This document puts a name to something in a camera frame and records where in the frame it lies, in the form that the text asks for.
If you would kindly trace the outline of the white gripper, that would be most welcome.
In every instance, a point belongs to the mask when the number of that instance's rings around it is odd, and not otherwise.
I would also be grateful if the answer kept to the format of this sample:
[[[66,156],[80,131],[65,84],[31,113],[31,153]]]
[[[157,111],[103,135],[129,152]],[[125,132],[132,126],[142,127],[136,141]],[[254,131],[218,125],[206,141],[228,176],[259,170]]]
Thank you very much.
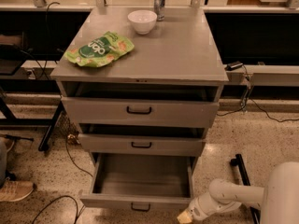
[[[194,198],[189,207],[177,217],[179,224],[192,224],[194,220],[202,221],[214,214],[232,212],[241,206],[240,202],[222,203],[215,200],[208,192]]]

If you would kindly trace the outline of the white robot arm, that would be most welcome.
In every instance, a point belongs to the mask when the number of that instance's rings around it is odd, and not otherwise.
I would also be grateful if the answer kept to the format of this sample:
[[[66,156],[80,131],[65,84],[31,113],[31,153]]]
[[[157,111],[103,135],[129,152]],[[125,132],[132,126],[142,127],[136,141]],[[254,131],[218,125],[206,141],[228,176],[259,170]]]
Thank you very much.
[[[216,213],[234,211],[242,204],[261,211],[260,224],[299,224],[299,163],[276,166],[264,188],[216,178],[207,192],[194,198],[178,215],[178,222],[202,221]]]

